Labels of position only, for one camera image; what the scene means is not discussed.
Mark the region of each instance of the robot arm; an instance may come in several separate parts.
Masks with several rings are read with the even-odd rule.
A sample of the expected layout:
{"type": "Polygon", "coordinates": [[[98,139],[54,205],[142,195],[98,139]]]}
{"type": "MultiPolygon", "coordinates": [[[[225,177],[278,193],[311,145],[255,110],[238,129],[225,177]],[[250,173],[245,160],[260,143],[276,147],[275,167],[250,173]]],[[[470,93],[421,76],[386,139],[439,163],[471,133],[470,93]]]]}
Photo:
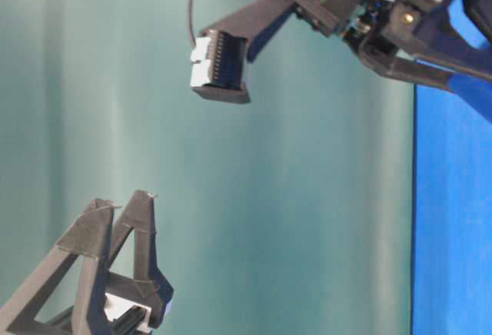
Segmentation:
{"type": "MultiPolygon", "coordinates": [[[[451,92],[455,73],[492,81],[490,52],[471,47],[451,26],[452,1],[258,0],[201,32],[192,54],[191,86],[207,99],[249,101],[243,65],[253,62],[292,12],[326,37],[340,36],[364,65],[384,77],[451,92]]],[[[490,1],[464,4],[492,41],[490,1]]]]}

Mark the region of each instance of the blue backdrop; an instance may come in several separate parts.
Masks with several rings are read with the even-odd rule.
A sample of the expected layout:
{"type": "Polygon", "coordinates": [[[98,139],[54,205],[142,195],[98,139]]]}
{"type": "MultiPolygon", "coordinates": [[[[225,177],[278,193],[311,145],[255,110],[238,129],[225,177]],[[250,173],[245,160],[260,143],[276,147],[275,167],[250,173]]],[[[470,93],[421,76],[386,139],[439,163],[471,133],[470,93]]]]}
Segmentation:
{"type": "MultiPolygon", "coordinates": [[[[484,44],[461,0],[451,15],[471,45],[484,44]]],[[[490,333],[492,124],[425,87],[415,106],[414,333],[490,333]]]]}

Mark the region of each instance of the green curtain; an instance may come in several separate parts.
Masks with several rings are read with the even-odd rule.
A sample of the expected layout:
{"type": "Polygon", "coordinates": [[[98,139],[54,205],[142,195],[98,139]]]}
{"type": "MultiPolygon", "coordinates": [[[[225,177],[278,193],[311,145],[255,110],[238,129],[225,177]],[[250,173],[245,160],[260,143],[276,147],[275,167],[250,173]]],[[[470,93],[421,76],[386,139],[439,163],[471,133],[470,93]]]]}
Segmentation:
{"type": "MultiPolygon", "coordinates": [[[[195,25],[249,1],[197,0],[195,25]]],[[[144,189],[175,287],[157,333],[410,333],[411,87],[292,19],[252,104],[203,101],[185,6],[0,0],[0,302],[93,197],[144,189]]]]}

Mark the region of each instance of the black wire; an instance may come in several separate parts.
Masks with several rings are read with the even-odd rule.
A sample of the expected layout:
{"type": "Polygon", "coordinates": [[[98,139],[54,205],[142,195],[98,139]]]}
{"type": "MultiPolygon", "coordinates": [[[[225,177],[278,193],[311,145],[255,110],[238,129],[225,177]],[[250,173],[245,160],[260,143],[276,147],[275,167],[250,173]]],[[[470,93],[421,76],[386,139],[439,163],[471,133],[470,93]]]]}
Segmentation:
{"type": "Polygon", "coordinates": [[[193,0],[188,0],[188,34],[190,37],[191,45],[195,47],[197,42],[194,37],[193,31],[193,0]]]}

